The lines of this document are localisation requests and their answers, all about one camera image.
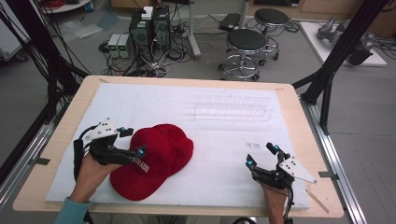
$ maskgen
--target person's hand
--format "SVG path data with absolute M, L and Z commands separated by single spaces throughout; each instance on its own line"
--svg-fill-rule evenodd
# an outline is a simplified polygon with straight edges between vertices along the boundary
M 268 185 L 262 185 L 264 200 L 268 208 L 268 217 L 271 224 L 283 224 L 283 208 L 288 195 L 287 189 L 275 189 Z
M 101 165 L 88 153 L 82 159 L 78 180 L 69 199 L 76 203 L 87 203 L 106 176 L 119 167 L 121 165 L 118 164 Z

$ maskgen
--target cardboard box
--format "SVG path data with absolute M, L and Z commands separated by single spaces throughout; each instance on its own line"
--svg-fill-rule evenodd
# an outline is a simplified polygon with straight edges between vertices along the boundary
M 111 6 L 115 9 L 137 9 L 143 7 L 154 7 L 155 0 L 111 0 Z
M 396 35 L 396 1 L 389 1 L 373 21 L 368 33 L 378 37 L 392 37 Z

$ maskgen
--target wooden table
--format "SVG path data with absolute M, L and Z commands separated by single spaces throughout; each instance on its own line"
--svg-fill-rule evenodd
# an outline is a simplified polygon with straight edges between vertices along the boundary
M 289 84 L 232 82 L 195 79 L 148 78 L 148 77 L 86 77 L 71 105 L 49 140 L 41 158 L 49 159 L 48 165 L 37 164 L 24 183 L 13 207 L 17 211 L 59 211 L 62 203 L 45 202 L 51 182 L 55 177 L 65 149 L 72 141 L 75 131 L 89 107 L 96 89 L 101 83 L 139 85 L 163 85 L 206 88 L 234 88 L 245 90 L 275 91 L 286 122 L 290 141 L 299 161 L 318 181 L 306 184 L 310 208 L 290 211 L 291 217 L 341 217 L 344 214 L 330 178 L 320 178 L 318 172 L 327 171 L 318 145 L 305 117 L 294 88 Z M 99 213 L 137 213 L 163 215 L 205 215 L 266 217 L 264 209 L 246 207 L 159 206 L 94 203 L 90 209 Z

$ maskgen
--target light blue sleeve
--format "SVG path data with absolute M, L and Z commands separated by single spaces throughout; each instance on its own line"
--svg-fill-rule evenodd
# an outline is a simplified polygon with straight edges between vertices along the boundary
M 69 198 L 64 199 L 64 206 L 55 219 L 54 224 L 81 224 L 91 203 L 75 203 Z

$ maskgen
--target red baseball cap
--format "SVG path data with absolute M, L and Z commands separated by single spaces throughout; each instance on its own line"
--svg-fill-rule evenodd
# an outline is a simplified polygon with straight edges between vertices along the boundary
M 121 166 L 110 174 L 116 192 L 131 201 L 146 199 L 169 176 L 181 170 L 191 159 L 193 142 L 173 124 L 159 124 L 138 130 L 130 150 L 147 146 L 146 156 Z

